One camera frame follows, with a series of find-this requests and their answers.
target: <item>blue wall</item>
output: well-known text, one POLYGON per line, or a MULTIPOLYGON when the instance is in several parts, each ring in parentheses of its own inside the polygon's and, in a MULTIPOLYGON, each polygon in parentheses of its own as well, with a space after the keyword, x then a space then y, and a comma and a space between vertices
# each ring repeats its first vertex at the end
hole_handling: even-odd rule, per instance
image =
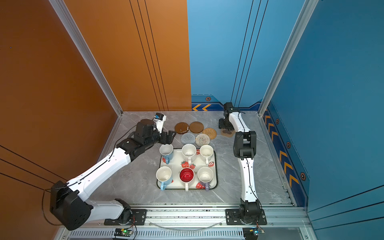
MULTIPOLYGON (((319 1, 272 98, 310 178, 320 240, 382 223, 348 224, 383 217, 384 204, 338 213, 384 201, 384 187, 368 191, 384 184, 383 29, 383 1, 319 1)), ((382 239, 378 227, 364 231, 382 239)))
POLYGON ((188 0, 192 95, 213 95, 221 103, 232 97, 236 106, 245 108, 260 101, 303 3, 304 0, 270 0, 268 5, 267 0, 254 0, 253 4, 251 0, 188 0))

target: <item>blue mug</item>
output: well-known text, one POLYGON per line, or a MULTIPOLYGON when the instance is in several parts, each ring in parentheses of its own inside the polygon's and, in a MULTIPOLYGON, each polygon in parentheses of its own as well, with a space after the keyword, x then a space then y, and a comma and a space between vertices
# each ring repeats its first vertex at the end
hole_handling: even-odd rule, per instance
POLYGON ((173 158, 173 146, 172 144, 165 144, 160 147, 160 154, 162 156, 162 161, 166 164, 169 164, 169 161, 173 158))
POLYGON ((169 167, 161 167, 156 172, 156 178, 161 182, 160 190, 164 191, 168 184, 172 183, 172 170, 169 167))

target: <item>robotic arm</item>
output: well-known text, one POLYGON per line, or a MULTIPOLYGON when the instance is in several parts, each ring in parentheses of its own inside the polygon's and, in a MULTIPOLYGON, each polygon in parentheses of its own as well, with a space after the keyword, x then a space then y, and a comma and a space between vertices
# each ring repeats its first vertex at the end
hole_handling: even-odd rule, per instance
POLYGON ((239 207, 240 219, 244 224, 251 224, 260 219, 262 207, 255 190, 253 176, 253 159, 256 154, 256 132, 251 131, 242 118, 238 108, 232 103, 224 104, 224 119, 219 120, 219 128, 229 131, 235 130, 233 154, 240 165, 242 179, 241 204, 239 207))
POLYGON ((136 130, 118 143, 104 159, 67 183, 55 183, 51 188, 50 212, 68 230, 74 230, 85 222, 106 218, 127 223, 132 212, 123 200, 91 201, 88 198, 106 179, 154 144, 172 143, 176 132, 162 131, 165 120, 166 116, 160 113, 156 113, 153 120, 141 120, 136 130))

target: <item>mug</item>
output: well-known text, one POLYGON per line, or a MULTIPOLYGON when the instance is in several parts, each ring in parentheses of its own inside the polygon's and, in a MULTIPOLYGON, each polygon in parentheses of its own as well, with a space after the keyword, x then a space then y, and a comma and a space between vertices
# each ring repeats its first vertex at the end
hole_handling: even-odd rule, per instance
POLYGON ((192 162, 197 158, 196 147, 193 144, 184 145, 181 153, 185 157, 185 160, 188 161, 188 165, 192 165, 192 162))
POLYGON ((173 158, 173 146, 172 146, 172 144, 162 145, 160 147, 159 151, 160 151, 160 154, 162 156, 163 161, 166 164, 169 164, 169 161, 171 161, 173 158))
POLYGON ((203 158, 205 158, 205 164, 208 165, 209 160, 214 154, 214 149, 209 145, 203 145, 200 148, 200 154, 203 158))
POLYGON ((168 184, 172 183, 172 170, 169 167, 161 167, 156 172, 156 178, 161 182, 160 190, 164 191, 168 184))
POLYGON ((199 178, 200 182, 202 182, 202 185, 205 185, 205 190, 209 190, 209 183, 212 181, 214 178, 214 173, 212 169, 209 167, 202 167, 199 169, 197 172, 197 177, 199 178))
POLYGON ((185 183, 185 190, 188 192, 188 183, 190 183, 193 180, 193 177, 195 177, 195 173, 193 172, 192 169, 189 167, 183 168, 180 171, 179 174, 180 180, 185 183))

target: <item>yellow arrow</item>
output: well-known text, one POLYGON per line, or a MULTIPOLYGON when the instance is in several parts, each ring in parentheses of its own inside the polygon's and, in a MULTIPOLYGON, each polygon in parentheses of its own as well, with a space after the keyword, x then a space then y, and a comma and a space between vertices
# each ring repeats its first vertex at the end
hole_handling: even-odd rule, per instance
POLYGON ((270 116, 265 116, 265 125, 266 125, 266 119, 271 118, 270 116))
POLYGON ((292 166, 290 164, 288 164, 287 162, 284 162, 284 172, 285 174, 287 174, 287 167, 289 167, 290 169, 293 170, 292 166))
POLYGON ((270 132, 271 126, 274 127, 274 125, 272 123, 268 123, 268 132, 270 132))
POLYGON ((299 181, 294 177, 292 176, 291 174, 289 175, 289 186, 292 188, 292 180, 294 180, 295 182, 297 182, 297 184, 300 184, 299 181))
POLYGON ((274 136, 274 135, 279 136, 279 135, 277 134, 277 132, 272 131, 272 142, 273 142, 273 136, 274 136))
POLYGON ((200 107, 201 104, 196 105, 194 108, 192 108, 195 111, 198 111, 196 108, 200 107))
POLYGON ((280 151, 280 162, 281 162, 281 156, 282 156, 282 155, 284 155, 284 156, 288 157, 288 156, 287 156, 287 154, 286 154, 285 152, 283 152, 283 151, 280 151))
POLYGON ((203 107, 203 110, 204 110, 204 111, 208 111, 208 110, 207 110, 207 107, 209 107, 209 106, 211 106, 211 104, 208 104, 207 106, 203 107))

